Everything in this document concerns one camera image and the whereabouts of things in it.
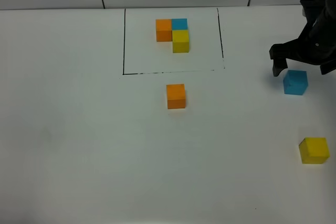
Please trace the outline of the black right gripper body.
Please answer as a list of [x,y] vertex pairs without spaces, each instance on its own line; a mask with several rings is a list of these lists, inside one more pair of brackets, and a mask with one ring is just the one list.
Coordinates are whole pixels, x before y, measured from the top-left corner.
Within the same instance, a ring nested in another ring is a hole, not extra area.
[[290,59],[320,67],[321,74],[335,70],[335,14],[324,7],[314,23],[306,23],[297,39],[271,46],[270,59]]

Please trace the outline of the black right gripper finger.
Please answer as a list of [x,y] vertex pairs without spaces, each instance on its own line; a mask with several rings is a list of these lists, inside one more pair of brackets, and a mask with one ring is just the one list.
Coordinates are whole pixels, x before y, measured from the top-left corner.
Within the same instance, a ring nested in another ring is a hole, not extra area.
[[279,74],[288,68],[287,61],[286,59],[274,59],[273,60],[273,67],[272,67],[272,72],[273,76],[277,77]]

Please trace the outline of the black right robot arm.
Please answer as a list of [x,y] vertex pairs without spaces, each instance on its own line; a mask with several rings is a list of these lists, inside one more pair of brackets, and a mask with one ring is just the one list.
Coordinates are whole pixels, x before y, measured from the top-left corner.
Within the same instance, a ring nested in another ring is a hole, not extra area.
[[297,39],[271,46],[273,76],[288,68],[287,59],[335,70],[335,0],[301,0],[307,23]]

